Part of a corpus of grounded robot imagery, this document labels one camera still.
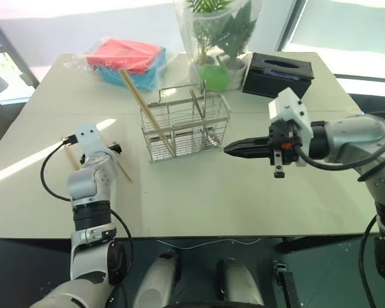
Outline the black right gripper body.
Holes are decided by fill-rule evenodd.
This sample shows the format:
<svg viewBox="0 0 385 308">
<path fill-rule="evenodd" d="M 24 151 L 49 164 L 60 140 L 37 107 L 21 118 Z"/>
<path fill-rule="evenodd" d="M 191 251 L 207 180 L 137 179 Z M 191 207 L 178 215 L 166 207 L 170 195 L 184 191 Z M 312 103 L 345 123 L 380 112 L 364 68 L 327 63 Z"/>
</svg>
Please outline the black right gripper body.
<svg viewBox="0 0 385 308">
<path fill-rule="evenodd" d="M 284 178 L 284 166 L 297 162 L 298 154 L 295 144 L 300 144 L 298 125 L 293 121 L 278 120 L 269 126 L 270 165 L 274 166 L 274 177 Z"/>
</svg>

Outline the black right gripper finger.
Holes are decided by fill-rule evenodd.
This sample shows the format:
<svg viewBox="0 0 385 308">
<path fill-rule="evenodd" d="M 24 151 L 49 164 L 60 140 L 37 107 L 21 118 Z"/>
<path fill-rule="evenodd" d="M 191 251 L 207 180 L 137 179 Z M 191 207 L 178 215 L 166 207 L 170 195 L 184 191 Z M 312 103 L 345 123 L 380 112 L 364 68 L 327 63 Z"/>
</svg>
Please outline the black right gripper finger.
<svg viewBox="0 0 385 308">
<path fill-rule="evenodd" d="M 271 151 L 268 148 L 224 148 L 224 153 L 240 158 L 270 158 Z"/>
<path fill-rule="evenodd" d="M 236 148 L 261 148 L 269 147 L 270 139 L 268 137 L 250 137 L 235 141 L 232 143 Z"/>
</svg>

